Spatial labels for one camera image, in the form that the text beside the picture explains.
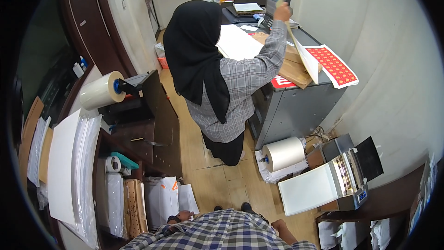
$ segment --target red sign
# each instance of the red sign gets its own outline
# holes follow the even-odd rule
[[[271,80],[271,84],[273,84],[273,87],[275,88],[287,88],[287,87],[296,87],[296,84],[291,82],[290,80],[287,80],[283,78],[280,75],[276,75],[274,79]]]

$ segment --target orange basket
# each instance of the orange basket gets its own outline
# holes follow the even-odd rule
[[[157,60],[159,60],[162,68],[168,69],[168,63],[167,63],[167,59],[165,57],[164,58],[157,58]]]

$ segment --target woman's right arm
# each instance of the woman's right arm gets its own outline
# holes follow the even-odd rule
[[[251,74],[254,79],[251,80],[251,85],[247,88],[248,94],[253,94],[279,73],[287,46],[287,25],[285,22],[290,19],[290,15],[287,2],[276,8],[270,35],[265,40],[259,55],[248,60],[249,69],[254,70],[254,73]]]

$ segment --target wristwatch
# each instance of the wristwatch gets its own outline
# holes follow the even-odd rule
[[[170,217],[168,217],[167,222],[169,222],[170,220],[174,220],[177,223],[182,222],[182,220],[180,220],[176,215],[171,215]]]

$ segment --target laminating film roll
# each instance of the laminating film roll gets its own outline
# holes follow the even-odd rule
[[[297,137],[290,137],[262,147],[265,166],[269,172],[276,172],[304,160],[304,147]]]
[[[126,93],[118,93],[114,88],[114,81],[119,78],[123,79],[123,76],[115,70],[83,86],[80,90],[82,107],[92,110],[123,101]]]
[[[118,157],[107,157],[105,162],[105,170],[107,172],[119,172],[122,168],[122,164],[120,163],[120,159]]]

